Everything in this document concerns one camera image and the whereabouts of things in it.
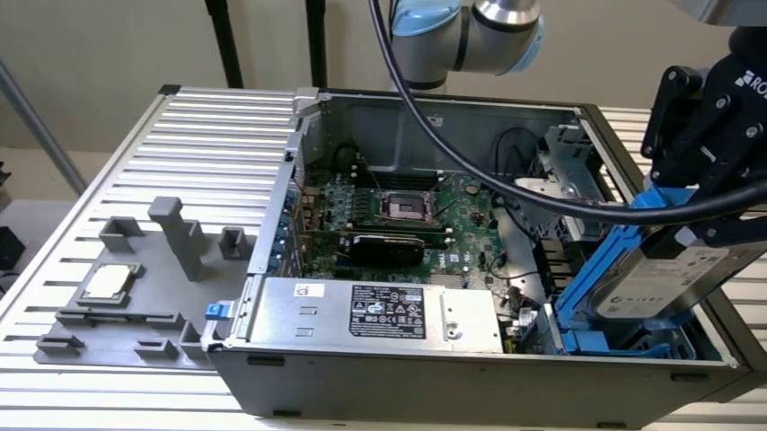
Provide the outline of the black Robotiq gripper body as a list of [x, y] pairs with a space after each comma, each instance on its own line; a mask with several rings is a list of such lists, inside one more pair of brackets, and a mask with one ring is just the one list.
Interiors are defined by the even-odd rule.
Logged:
[[730, 54], [710, 69], [704, 91], [700, 184], [729, 191], [766, 178], [766, 28], [740, 27]]

